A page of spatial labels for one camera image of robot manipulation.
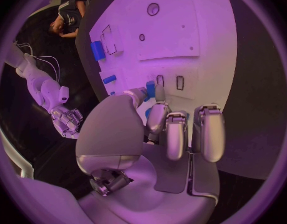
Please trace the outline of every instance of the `person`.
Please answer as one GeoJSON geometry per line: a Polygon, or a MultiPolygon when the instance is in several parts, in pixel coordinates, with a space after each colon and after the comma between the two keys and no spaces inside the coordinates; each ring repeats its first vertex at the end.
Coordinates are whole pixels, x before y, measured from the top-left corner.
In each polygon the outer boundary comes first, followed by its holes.
{"type": "Polygon", "coordinates": [[[76,37],[84,13],[85,2],[69,0],[59,6],[58,17],[50,24],[48,31],[61,37],[76,37]]]}

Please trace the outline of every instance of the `dark t-shirt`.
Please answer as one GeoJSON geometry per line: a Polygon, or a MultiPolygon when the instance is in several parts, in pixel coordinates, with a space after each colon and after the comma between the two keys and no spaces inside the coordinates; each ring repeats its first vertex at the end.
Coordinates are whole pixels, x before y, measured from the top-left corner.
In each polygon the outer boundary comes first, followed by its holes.
{"type": "Polygon", "coordinates": [[[80,25],[82,16],[77,8],[76,0],[70,0],[58,8],[58,14],[64,19],[64,33],[76,31],[80,25]]]}

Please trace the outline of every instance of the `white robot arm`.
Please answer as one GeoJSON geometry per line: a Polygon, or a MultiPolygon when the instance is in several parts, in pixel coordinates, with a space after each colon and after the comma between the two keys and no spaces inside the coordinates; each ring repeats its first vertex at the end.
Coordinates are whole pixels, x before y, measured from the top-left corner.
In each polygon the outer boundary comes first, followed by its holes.
{"type": "Polygon", "coordinates": [[[60,86],[46,72],[39,70],[35,59],[23,52],[14,43],[5,62],[16,68],[16,73],[25,78],[31,96],[39,106],[51,114],[56,130],[66,138],[78,138],[78,125],[83,116],[77,110],[68,110],[63,104],[69,99],[69,88],[60,86]]]}

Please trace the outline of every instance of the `circular hole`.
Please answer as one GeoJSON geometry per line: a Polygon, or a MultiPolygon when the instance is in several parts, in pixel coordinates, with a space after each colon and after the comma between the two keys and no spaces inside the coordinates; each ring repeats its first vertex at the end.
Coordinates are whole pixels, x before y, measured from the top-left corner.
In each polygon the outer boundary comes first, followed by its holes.
{"type": "Polygon", "coordinates": [[[140,34],[140,41],[144,41],[144,35],[140,34]]]}
{"type": "Polygon", "coordinates": [[[147,7],[147,13],[150,16],[155,16],[157,13],[159,12],[159,5],[156,3],[151,3],[148,7],[147,7]]]}

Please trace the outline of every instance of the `man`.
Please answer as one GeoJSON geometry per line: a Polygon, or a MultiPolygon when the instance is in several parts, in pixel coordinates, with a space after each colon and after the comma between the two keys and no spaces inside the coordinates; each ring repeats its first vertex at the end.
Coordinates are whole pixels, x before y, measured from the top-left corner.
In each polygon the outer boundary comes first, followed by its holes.
{"type": "Polygon", "coordinates": [[[49,32],[61,37],[77,36],[80,21],[85,13],[85,2],[70,0],[58,8],[58,17],[50,24],[49,32]]]}

